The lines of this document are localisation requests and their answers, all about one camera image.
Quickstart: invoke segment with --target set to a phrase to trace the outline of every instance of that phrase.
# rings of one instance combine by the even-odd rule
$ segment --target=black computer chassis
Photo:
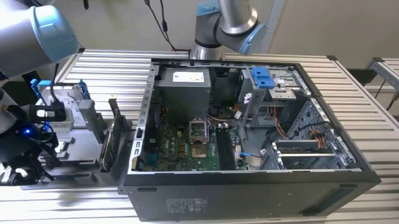
[[[253,172],[198,174],[125,174],[125,193],[141,221],[253,219],[326,216],[380,183],[369,163],[349,138],[298,63],[193,61],[152,59],[149,79],[158,67],[218,63],[226,67],[272,64],[293,66],[317,100],[334,131],[354,156],[362,172]]]

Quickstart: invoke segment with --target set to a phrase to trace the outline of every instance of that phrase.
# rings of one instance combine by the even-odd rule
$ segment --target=wire
[[[378,90],[376,91],[376,94],[374,94],[374,97],[373,97],[373,98],[376,98],[376,97],[378,96],[380,89],[381,89],[381,87],[384,86],[384,84],[385,84],[385,80],[381,82],[381,84],[380,84],[380,88],[378,88]]]
[[[230,121],[230,120],[232,120],[232,119],[218,119],[218,118],[214,118],[214,117],[212,117],[209,114],[206,114],[206,116],[208,116],[209,118],[212,118],[214,121],[220,121],[220,122]]]
[[[161,32],[161,35],[162,35],[162,38],[164,38],[164,40],[168,42],[170,48],[172,48],[172,50],[174,50],[174,49],[176,49],[174,46],[172,45],[172,43],[170,43],[169,39],[166,38],[165,34],[162,33],[161,25],[160,25],[160,22],[157,21],[157,18],[156,18],[153,9],[152,9],[152,7],[150,7],[150,5],[149,5],[149,1],[148,1],[148,4],[145,3],[145,5],[148,6],[148,8],[149,8],[149,10],[150,10],[153,19],[154,19],[154,21],[156,21],[156,25],[157,25],[157,27],[158,27],[158,29],[160,29],[160,32]]]
[[[386,107],[386,111],[390,109],[392,105],[393,105],[394,100],[390,100],[389,105]]]
[[[325,125],[328,123],[329,123],[328,121],[321,121],[321,122],[317,122],[317,123],[310,123],[310,124],[308,124],[308,125],[305,125],[302,127],[298,127],[297,128],[297,132],[301,131],[301,130],[304,130],[306,127],[320,126],[320,125]]]
[[[189,52],[190,52],[190,50],[189,49],[177,49],[177,48],[174,48],[174,46],[173,46],[170,40],[169,40],[169,36],[168,36],[168,24],[166,24],[166,21],[164,19],[162,1],[160,0],[160,3],[161,3],[161,25],[160,25],[160,22],[157,21],[153,9],[152,9],[152,7],[149,5],[149,0],[144,0],[144,3],[145,3],[145,5],[148,6],[148,8],[150,10],[152,16],[153,16],[154,21],[156,21],[156,25],[157,25],[157,27],[160,29],[160,32],[161,32],[161,36],[162,36],[164,40],[166,41],[166,43],[169,44],[170,48],[172,48],[172,51],[186,51],[188,52],[188,59],[189,59]]]
[[[49,85],[49,93],[50,93],[50,96],[51,96],[51,99],[53,99],[53,102],[59,102],[55,95],[54,95],[54,82],[55,82],[55,76],[57,76],[57,68],[59,66],[59,63],[55,63],[55,69],[54,69],[54,75],[51,77],[51,82],[50,82],[50,85]]]
[[[41,124],[42,126],[46,126],[46,127],[49,128],[49,130],[50,130],[49,137],[47,137],[45,140],[37,140],[37,139],[29,137],[29,140],[30,140],[31,142],[35,142],[35,143],[45,143],[45,142],[49,142],[49,141],[51,140],[51,138],[54,137],[54,129],[53,129],[51,126],[50,126],[47,123],[45,123],[45,122],[39,122],[38,124]]]
[[[321,137],[321,143],[322,143],[324,148],[326,149],[325,142],[324,142],[324,137]]]
[[[162,29],[164,35],[166,36],[168,41],[170,41],[169,35],[168,35],[168,24],[166,24],[166,21],[164,20],[162,0],[160,0],[160,3],[161,3],[161,29]]]
[[[262,156],[253,155],[253,154],[250,154],[250,156],[253,156],[253,157],[256,157],[256,158],[262,158]]]
[[[274,130],[276,130],[276,127],[270,127],[270,128],[266,130],[266,132],[265,132],[265,134],[264,134],[265,139],[264,139],[264,141],[262,141],[262,143],[261,143],[261,147],[260,147],[261,149],[265,147],[266,143],[270,142],[269,135],[274,132]]]
[[[262,156],[253,155],[253,154],[250,154],[250,153],[238,152],[238,154],[242,155],[242,156],[253,156],[253,157],[256,157],[256,158],[262,158]]]
[[[33,4],[35,4],[35,6],[42,6],[35,0],[30,0],[30,2],[33,3]]]
[[[313,134],[320,133],[317,130],[313,130],[313,129],[309,129],[308,132],[306,132],[306,134],[308,134],[309,132],[313,133]],[[321,148],[321,139],[317,138],[317,137],[314,137],[314,138],[316,138],[317,143],[318,143],[318,148]]]
[[[281,126],[280,126],[280,123],[278,123],[278,119],[277,119],[277,114],[276,114],[276,109],[273,107],[273,114],[274,114],[274,127],[276,127],[276,130],[277,132],[280,133],[281,137],[284,139],[288,139],[286,135],[285,135],[285,132],[282,131],[281,129]]]

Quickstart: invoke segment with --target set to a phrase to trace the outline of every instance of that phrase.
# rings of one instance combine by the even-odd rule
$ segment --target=metal slotted table
[[[58,82],[83,79],[95,110],[112,117],[108,98],[117,98],[122,114],[137,119],[150,58],[186,58],[185,53],[86,50],[67,60]],[[399,124],[341,64],[325,56],[226,54],[226,60],[300,63],[381,184],[325,218],[218,220],[217,223],[399,223]],[[138,222],[129,199],[116,187],[21,191],[1,189],[0,220],[26,223]],[[190,223],[213,223],[194,221]]]

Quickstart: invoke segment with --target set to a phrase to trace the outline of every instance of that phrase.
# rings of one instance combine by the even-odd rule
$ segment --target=light blue joint cap
[[[30,7],[29,12],[37,41],[49,60],[55,63],[77,52],[73,30],[55,7]]]
[[[242,55],[250,55],[260,53],[260,44],[265,36],[265,25],[258,23],[250,34],[245,38],[245,41],[238,49],[238,53]]]
[[[197,4],[197,16],[220,12],[217,0],[202,1]]]

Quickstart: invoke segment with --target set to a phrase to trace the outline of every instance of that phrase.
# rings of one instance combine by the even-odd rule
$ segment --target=robotic arm
[[[77,52],[71,28],[57,9],[34,5],[29,0],[0,0],[0,81]],[[55,154],[57,137],[47,129],[0,88],[0,185],[29,185],[41,176],[51,178],[37,160],[38,155]]]
[[[210,0],[197,5],[194,46],[190,59],[222,59],[221,46],[249,55],[258,53],[265,25],[248,0]]]

